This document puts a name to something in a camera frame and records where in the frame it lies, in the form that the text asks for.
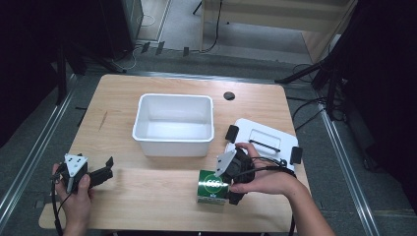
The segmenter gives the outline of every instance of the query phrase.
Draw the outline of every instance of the hand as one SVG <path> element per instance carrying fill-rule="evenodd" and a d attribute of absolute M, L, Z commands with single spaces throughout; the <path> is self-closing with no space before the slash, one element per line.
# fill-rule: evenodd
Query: hand
<path fill-rule="evenodd" d="M 53 165 L 53 174 L 56 172 L 58 166 L 58 164 Z M 93 190 L 89 190 L 89 182 L 90 178 L 88 174 L 84 175 L 80 180 L 78 193 L 73 193 L 62 205 L 67 219 L 64 235 L 85 235 L 87 232 L 91 199 L 93 198 Z M 55 185 L 55 190 L 61 202 L 68 197 L 67 190 L 62 181 L 59 181 Z"/>
<path fill-rule="evenodd" d="M 236 144 L 236 147 L 245 149 L 251 157 L 260 156 L 252 144 L 238 143 Z M 269 161 L 260 159 L 255 159 L 254 164 L 255 168 L 274 165 Z M 247 184 L 233 184 L 230 187 L 230 191 L 241 194 L 249 192 L 260 192 L 273 195 L 286 195 L 289 192 L 289 188 L 292 188 L 296 185 L 302 184 L 296 178 L 287 173 L 262 170 L 255 173 L 255 179 L 252 182 Z"/>
<path fill-rule="evenodd" d="M 237 148 L 248 151 L 249 156 L 259 157 L 252 144 L 239 143 Z M 255 168 L 273 165 L 260 159 L 254 160 Z M 269 170 L 257 171 L 255 179 L 247 184 L 233 184 L 230 191 L 245 194 L 260 192 L 273 195 L 284 195 L 292 208 L 299 235 L 334 235 L 310 196 L 308 189 L 296 178 L 285 173 Z"/>

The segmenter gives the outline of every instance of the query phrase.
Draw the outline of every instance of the person's left hand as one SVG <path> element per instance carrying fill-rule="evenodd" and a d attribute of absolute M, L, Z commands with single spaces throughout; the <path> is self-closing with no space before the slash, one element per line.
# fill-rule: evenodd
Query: person's left hand
<path fill-rule="evenodd" d="M 58 166 L 59 164 L 53 165 L 53 174 L 55 174 Z M 80 180 L 78 192 L 73 193 L 62 205 L 67 220 L 64 235 L 85 235 L 87 232 L 91 211 L 91 200 L 93 198 L 93 190 L 89 190 L 89 182 L 90 178 L 88 174 L 84 175 Z M 66 187 L 61 180 L 59 183 L 55 184 L 55 190 L 62 203 L 62 201 L 68 197 L 68 194 Z"/>

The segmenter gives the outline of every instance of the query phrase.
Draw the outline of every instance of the person's right hand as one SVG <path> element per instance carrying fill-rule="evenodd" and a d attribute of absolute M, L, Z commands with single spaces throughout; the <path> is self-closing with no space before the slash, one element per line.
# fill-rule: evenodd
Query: person's right hand
<path fill-rule="evenodd" d="M 260 156 L 252 144 L 238 143 L 236 147 L 245 149 L 250 157 Z M 271 162 L 260 159 L 254 159 L 254 164 L 255 168 L 274 165 Z M 291 188 L 299 187 L 299 185 L 302 185 L 301 182 L 285 172 L 261 170 L 256 172 L 255 179 L 252 182 L 233 184 L 230 187 L 230 191 L 240 194 L 260 192 L 272 195 L 286 195 Z"/>

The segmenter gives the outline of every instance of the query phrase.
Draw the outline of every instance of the floor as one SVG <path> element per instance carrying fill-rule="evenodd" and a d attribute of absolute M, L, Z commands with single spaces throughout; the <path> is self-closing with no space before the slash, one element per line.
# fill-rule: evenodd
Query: floor
<path fill-rule="evenodd" d="M 154 40 L 139 37 L 139 42 L 150 41 L 154 46 L 164 42 L 165 49 L 179 51 L 184 50 L 184 47 L 191 51 L 200 49 L 201 8 L 193 15 L 200 3 L 199 0 L 142 0 L 142 3 L 144 21 L 147 16 L 165 21 L 163 26 L 158 28 L 159 37 L 155 37 Z M 215 25 L 216 22 L 206 23 L 204 48 L 211 47 L 215 41 Z M 148 32 L 147 23 L 143 23 L 143 26 L 145 27 L 141 30 Z M 312 63 L 299 30 L 228 24 L 221 20 L 218 41 L 209 54 L 293 64 Z"/>

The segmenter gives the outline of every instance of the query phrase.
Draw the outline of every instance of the finger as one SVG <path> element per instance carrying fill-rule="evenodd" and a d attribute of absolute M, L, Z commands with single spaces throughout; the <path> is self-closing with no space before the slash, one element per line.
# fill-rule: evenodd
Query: finger
<path fill-rule="evenodd" d="M 85 174 L 79 183 L 79 189 L 77 193 L 78 198 L 81 198 L 82 200 L 89 199 L 89 182 L 89 175 Z"/>
<path fill-rule="evenodd" d="M 254 145 L 252 145 L 250 143 L 237 143 L 235 146 L 237 146 L 238 148 L 243 148 L 243 149 L 247 150 L 249 156 L 251 156 L 251 157 L 260 156 L 258 154 L 257 150 L 255 149 Z"/>

